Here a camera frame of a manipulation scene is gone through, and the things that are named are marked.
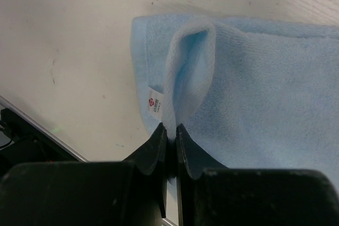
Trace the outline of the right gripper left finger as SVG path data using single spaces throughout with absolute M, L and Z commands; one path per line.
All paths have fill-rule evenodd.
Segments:
M 138 194 L 145 194 L 158 205 L 162 218 L 167 205 L 167 134 L 160 123 L 150 138 L 123 161 L 135 166 Z

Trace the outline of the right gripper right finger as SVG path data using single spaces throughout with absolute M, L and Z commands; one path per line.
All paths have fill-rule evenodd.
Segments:
M 191 138 L 183 124 L 176 129 L 175 145 L 179 225 L 193 225 L 195 182 L 206 168 L 227 167 L 202 149 Z

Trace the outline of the light blue towel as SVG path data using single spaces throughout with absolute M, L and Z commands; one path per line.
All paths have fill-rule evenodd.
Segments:
M 338 184 L 338 27 L 166 14 L 132 21 L 148 132 L 183 124 L 230 168 L 302 168 Z

